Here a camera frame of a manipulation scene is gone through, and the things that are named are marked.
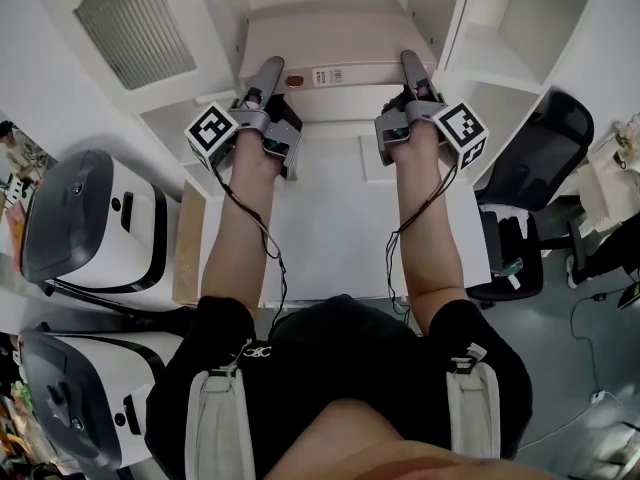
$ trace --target white desk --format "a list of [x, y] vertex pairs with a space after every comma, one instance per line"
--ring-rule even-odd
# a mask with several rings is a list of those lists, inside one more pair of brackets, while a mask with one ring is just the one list
[[613, 159], [615, 140], [587, 153], [588, 162], [578, 167], [562, 184], [558, 195], [579, 195], [587, 219], [580, 234], [608, 234], [621, 222], [640, 212], [640, 161], [621, 169]]
[[[395, 181], [366, 180], [364, 164], [374, 159], [380, 164], [374, 137], [363, 137], [361, 145], [358, 136], [323, 135], [303, 135], [299, 179], [286, 183], [279, 179], [276, 184], [271, 231], [287, 268], [287, 300], [324, 299], [341, 293], [357, 298], [387, 297], [385, 246], [398, 227]], [[368, 170], [370, 179], [389, 177], [388, 173], [393, 170]], [[218, 231], [221, 190], [218, 193], [205, 208], [199, 281]], [[487, 251], [471, 186], [456, 181], [446, 198], [465, 285], [489, 282]], [[400, 247], [392, 279], [398, 295], [405, 295]], [[262, 298], [267, 303], [280, 300], [280, 269], [275, 261], [268, 262]]]

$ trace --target white cabinet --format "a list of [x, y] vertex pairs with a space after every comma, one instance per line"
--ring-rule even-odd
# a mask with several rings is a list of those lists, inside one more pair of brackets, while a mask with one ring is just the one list
[[531, 115], [588, 0], [467, 0], [445, 67], [449, 92], [469, 99], [490, 131], [470, 166], [475, 183]]
[[[251, 11], [307, 0], [42, 1], [102, 90], [137, 115], [186, 177], [212, 196], [214, 183], [192, 157], [183, 130], [209, 101], [228, 104], [241, 89], [237, 74]], [[468, 99], [490, 130], [484, 155], [461, 176], [475, 183], [547, 92], [588, 0], [397, 1], [438, 61], [436, 87], [447, 99]], [[357, 121], [367, 135], [399, 90], [325, 88], [290, 101], [307, 127]]]

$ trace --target chair backrest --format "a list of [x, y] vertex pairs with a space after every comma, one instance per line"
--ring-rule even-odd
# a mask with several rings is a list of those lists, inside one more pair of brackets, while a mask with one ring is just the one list
[[533, 114], [502, 152], [479, 202], [542, 210], [587, 154], [593, 133], [589, 111], [553, 91], [545, 112]]

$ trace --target wrist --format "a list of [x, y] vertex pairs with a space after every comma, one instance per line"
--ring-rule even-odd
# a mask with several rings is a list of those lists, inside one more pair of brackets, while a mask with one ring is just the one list
[[236, 162], [231, 172], [229, 186], [234, 190], [258, 190], [267, 188], [273, 190], [277, 174], [274, 175], [270, 169], [262, 169], [260, 166], [243, 165]]
[[412, 137], [410, 140], [420, 141], [420, 144], [412, 144], [408, 154], [394, 155], [394, 160], [399, 169], [425, 169], [437, 168], [439, 158], [439, 145], [425, 137]]
[[234, 172], [243, 178], [270, 182], [278, 177], [281, 169], [282, 164], [264, 151], [262, 135], [253, 130], [246, 130], [239, 134], [233, 161]]

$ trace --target white wall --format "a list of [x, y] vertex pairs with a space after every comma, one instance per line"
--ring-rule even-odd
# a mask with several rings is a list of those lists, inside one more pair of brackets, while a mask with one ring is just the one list
[[554, 85], [589, 109], [594, 142], [640, 112], [640, 0], [591, 0]]
[[0, 0], [0, 108], [56, 158], [99, 147], [174, 197], [177, 162], [84, 71], [39, 0]]

